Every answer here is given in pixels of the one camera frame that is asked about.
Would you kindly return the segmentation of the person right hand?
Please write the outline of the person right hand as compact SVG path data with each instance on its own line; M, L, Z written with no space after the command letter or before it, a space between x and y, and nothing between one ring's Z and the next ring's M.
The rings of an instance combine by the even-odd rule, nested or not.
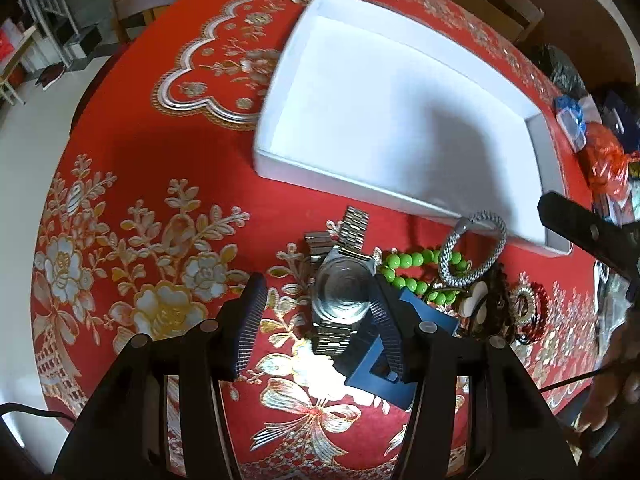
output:
M611 335L608 351L602 360L602 366L610 370L593 379L589 396L575 424L578 432L602 428L612 411L611 406L618 398L623 398L629 404L639 401L639 373L623 374L616 372L613 367L638 356L639 329L631 327L630 322L626 321L617 326Z

